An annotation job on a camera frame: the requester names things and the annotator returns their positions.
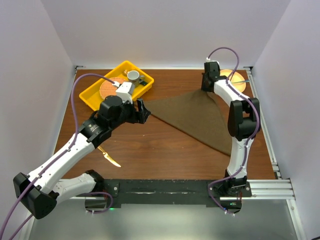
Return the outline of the brown cloth napkin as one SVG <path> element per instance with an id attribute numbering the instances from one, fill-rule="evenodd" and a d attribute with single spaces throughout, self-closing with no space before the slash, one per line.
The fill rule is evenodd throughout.
<path id="1" fill-rule="evenodd" d="M 206 92 L 198 89 L 179 96 L 150 100 L 145 103 L 151 114 L 197 141 L 231 155 L 232 137 L 224 116 Z"/>

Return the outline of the gold butter knife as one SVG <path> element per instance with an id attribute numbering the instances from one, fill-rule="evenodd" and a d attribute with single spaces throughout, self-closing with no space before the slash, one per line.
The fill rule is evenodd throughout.
<path id="1" fill-rule="evenodd" d="M 117 163 L 101 146 L 98 146 L 97 149 L 102 152 L 102 155 L 114 166 L 121 168 L 122 166 Z"/>

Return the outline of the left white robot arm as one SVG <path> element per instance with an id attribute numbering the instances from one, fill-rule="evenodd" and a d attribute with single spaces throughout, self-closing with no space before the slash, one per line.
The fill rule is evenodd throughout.
<path id="1" fill-rule="evenodd" d="M 64 185 L 60 185 L 59 180 L 79 160 L 109 139 L 113 130 L 124 123 L 144 124 L 150 114 L 141 98 L 131 103 L 115 95 L 106 97 L 99 110 L 94 111 L 49 160 L 29 174 L 20 172 L 13 178 L 16 197 L 39 220 L 68 198 L 86 193 L 103 194 L 104 179 L 94 170 L 87 170 Z"/>

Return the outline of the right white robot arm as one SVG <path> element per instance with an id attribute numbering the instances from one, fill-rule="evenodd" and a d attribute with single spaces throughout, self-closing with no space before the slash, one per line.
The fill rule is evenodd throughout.
<path id="1" fill-rule="evenodd" d="M 204 63 L 201 90 L 214 93 L 228 106 L 227 129 L 231 136 L 231 155 L 225 177 L 211 188 L 222 196 L 235 196 L 247 184 L 247 161 L 251 145 L 260 131 L 260 102 L 238 91 L 226 76 L 221 76 L 220 64 L 207 59 Z"/>

